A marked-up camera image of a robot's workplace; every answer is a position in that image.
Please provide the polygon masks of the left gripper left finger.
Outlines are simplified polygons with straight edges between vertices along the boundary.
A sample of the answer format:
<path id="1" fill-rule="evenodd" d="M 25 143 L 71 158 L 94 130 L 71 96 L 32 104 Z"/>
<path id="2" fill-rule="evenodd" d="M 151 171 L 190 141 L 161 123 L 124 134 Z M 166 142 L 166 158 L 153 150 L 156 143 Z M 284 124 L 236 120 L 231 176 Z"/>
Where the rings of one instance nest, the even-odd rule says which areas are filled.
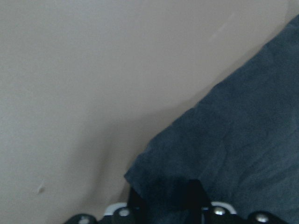
<path id="1" fill-rule="evenodd" d="M 147 209 L 145 200 L 132 187 L 129 190 L 127 206 L 137 212 L 145 212 Z"/>

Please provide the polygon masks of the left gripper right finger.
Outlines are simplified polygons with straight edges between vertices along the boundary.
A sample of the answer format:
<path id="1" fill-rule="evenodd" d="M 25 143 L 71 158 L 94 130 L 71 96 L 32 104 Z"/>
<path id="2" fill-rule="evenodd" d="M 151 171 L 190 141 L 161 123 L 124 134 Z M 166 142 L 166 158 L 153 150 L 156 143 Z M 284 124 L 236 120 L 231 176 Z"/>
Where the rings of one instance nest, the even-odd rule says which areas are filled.
<path id="1" fill-rule="evenodd" d="M 189 180 L 184 194 L 186 209 L 209 208 L 211 200 L 199 180 Z"/>

